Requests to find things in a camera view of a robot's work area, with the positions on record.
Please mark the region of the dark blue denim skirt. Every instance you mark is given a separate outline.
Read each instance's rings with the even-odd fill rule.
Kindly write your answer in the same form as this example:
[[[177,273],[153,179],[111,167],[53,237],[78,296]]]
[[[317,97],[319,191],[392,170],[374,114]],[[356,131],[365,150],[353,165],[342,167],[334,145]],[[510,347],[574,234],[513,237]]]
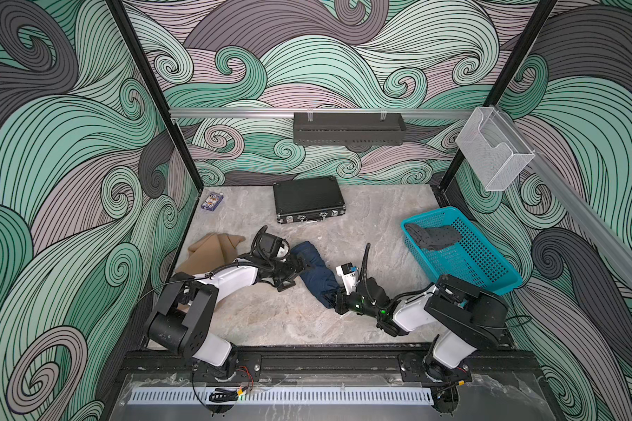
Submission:
[[[335,308],[340,284],[316,247],[311,242],[305,241],[293,247],[291,254],[305,265],[299,277],[309,292],[327,309]]]

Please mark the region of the tan brown skirt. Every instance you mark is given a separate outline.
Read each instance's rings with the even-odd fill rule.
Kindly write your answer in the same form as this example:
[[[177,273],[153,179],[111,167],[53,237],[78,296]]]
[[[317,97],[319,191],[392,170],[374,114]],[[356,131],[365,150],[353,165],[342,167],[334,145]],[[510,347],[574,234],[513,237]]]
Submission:
[[[199,275],[231,263],[239,255],[238,245],[245,240],[240,235],[208,233],[187,248],[187,259],[175,268],[175,273]]]

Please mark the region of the grey polka dot skirt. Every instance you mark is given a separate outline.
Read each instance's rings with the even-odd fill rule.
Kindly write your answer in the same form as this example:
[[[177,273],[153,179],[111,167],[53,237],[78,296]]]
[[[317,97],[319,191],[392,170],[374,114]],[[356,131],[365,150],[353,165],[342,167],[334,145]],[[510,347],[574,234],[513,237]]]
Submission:
[[[440,251],[456,245],[462,239],[460,231],[453,226],[421,227],[405,224],[405,230],[414,244],[422,250]]]

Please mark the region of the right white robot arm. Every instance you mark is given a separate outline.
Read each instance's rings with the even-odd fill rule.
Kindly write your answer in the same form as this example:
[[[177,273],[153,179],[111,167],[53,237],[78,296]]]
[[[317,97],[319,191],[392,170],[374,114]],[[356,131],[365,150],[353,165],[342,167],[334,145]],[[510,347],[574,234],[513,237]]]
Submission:
[[[476,351],[493,351],[507,329],[508,307],[497,294],[453,275],[441,275],[425,289],[389,298],[372,278],[354,281],[333,293],[335,311],[354,312],[375,319],[390,336],[405,336],[439,324],[445,332],[435,337],[424,358],[434,382],[464,383],[470,374],[463,361]]]

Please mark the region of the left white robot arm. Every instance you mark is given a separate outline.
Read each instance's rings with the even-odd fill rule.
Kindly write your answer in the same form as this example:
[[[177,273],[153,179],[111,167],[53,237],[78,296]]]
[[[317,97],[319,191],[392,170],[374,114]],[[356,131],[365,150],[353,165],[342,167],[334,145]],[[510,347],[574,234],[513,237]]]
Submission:
[[[249,252],[196,275],[178,272],[166,282],[147,318],[147,338],[184,359],[201,361],[212,375],[235,375],[238,348],[210,332],[217,304],[247,287],[266,283],[282,292],[308,268],[286,240],[261,229]]]

